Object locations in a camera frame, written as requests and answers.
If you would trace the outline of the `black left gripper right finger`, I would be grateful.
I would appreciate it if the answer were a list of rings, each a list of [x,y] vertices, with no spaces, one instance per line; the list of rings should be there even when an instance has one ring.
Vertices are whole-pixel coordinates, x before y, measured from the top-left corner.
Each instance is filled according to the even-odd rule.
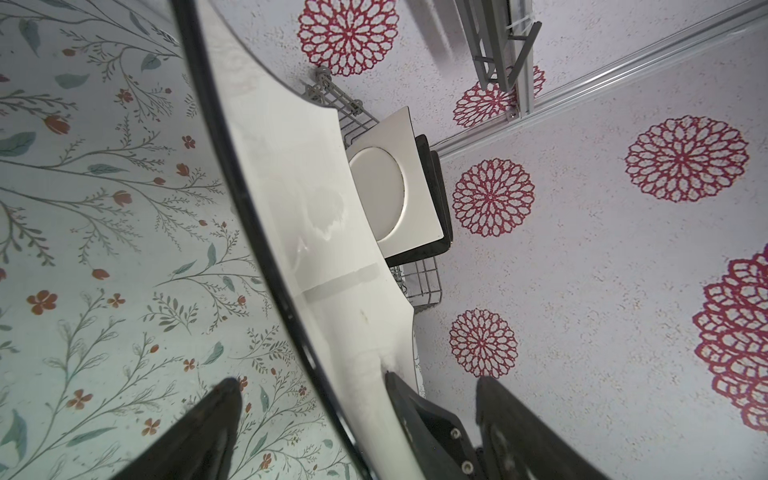
[[[476,424],[489,479],[604,479],[497,379],[480,378]]]

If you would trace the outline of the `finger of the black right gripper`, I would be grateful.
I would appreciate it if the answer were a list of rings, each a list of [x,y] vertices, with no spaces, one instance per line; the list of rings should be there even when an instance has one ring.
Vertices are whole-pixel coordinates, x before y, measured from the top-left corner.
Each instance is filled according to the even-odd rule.
[[[396,373],[385,386],[398,421],[426,479],[482,479],[483,467],[459,418],[426,400]]]

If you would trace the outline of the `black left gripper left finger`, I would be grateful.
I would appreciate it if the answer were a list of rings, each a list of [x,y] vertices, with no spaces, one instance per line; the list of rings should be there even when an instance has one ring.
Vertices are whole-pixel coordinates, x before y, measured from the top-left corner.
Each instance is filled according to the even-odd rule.
[[[242,406],[237,379],[222,380],[115,478],[226,479]]]

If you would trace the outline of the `white square plate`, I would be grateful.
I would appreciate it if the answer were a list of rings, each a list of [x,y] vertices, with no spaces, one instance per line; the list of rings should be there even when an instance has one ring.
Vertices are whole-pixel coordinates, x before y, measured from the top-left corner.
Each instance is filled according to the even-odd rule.
[[[385,261],[440,239],[442,228],[403,107],[346,149],[357,194]]]
[[[337,114],[269,72],[208,1],[171,5],[199,112],[263,280],[359,473],[423,471],[385,386],[415,380],[414,311],[365,218]]]

